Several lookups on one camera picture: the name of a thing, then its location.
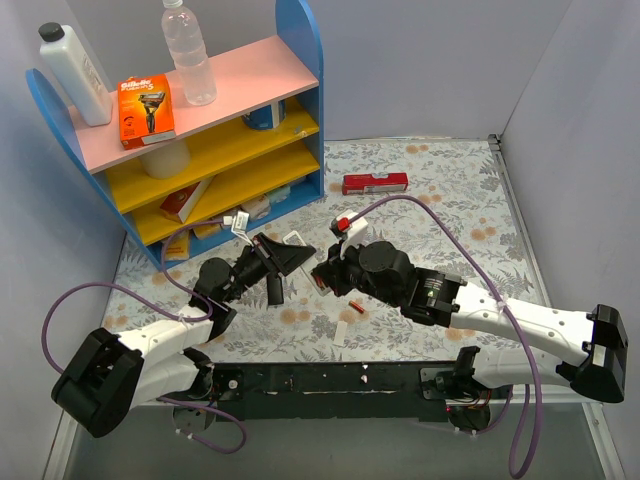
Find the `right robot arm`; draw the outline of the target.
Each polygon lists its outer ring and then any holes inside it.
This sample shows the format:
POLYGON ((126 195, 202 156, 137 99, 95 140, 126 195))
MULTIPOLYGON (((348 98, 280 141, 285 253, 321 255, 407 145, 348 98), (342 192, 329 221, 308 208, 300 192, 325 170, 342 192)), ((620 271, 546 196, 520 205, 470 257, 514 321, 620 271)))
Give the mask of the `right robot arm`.
POLYGON ((396 308, 422 325, 474 330, 519 342, 492 356, 475 348, 452 373, 454 389, 475 397, 484 389, 540 383, 616 404, 625 396, 628 338, 617 309, 559 310, 520 300, 498 300, 462 277, 414 266, 391 243, 334 245, 310 271, 326 294, 353 290, 396 308))

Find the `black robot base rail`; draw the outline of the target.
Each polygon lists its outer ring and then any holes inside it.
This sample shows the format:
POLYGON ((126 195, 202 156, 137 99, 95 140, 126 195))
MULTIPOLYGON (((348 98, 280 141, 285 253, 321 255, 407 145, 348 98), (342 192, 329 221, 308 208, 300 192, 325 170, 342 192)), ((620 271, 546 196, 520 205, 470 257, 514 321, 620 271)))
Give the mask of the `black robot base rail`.
POLYGON ((170 399, 212 403, 241 421, 281 419, 416 419, 450 422, 462 430, 488 426, 490 390, 452 361, 223 363, 193 392, 170 399))

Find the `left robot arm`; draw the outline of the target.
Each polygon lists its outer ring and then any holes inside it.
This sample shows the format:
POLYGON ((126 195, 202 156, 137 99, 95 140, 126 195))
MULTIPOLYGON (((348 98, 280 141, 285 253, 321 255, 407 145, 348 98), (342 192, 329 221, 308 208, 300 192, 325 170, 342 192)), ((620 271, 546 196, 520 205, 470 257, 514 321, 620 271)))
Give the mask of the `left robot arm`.
POLYGON ((286 245, 259 233, 234 264, 206 260, 188 305, 178 313, 120 334, 91 332, 61 372, 52 400, 99 438, 141 403, 166 394, 205 398, 213 377, 197 346, 227 330, 236 315, 231 302, 261 280, 271 290, 270 304, 282 304, 282 279, 315 252, 310 245, 286 245))

